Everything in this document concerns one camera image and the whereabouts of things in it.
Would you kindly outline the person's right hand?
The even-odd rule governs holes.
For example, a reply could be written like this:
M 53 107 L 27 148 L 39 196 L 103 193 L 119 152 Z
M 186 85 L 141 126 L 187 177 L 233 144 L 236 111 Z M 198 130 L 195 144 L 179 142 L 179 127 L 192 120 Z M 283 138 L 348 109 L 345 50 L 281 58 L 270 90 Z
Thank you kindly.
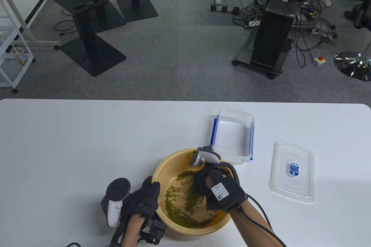
M 193 177 L 192 190 L 199 194 L 202 199 L 206 199 L 206 207 L 208 210 L 216 211 L 223 210 L 218 204 L 215 195 L 211 191 L 211 187 L 224 177 L 229 176 L 230 171 L 218 166 L 205 166 L 203 169 L 196 172 Z

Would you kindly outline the person's left hand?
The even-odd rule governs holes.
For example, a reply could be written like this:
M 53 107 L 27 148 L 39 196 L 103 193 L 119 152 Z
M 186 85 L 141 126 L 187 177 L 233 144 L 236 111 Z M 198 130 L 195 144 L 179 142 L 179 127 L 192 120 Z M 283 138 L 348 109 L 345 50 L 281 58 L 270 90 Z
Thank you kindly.
M 121 208 L 121 220 L 125 217 L 130 218 L 133 215 L 140 215 L 147 224 L 154 216 L 159 207 L 158 198 L 161 185 L 158 181 L 152 182 L 152 176 L 148 176 L 142 183 L 139 190 L 130 193 L 123 200 Z

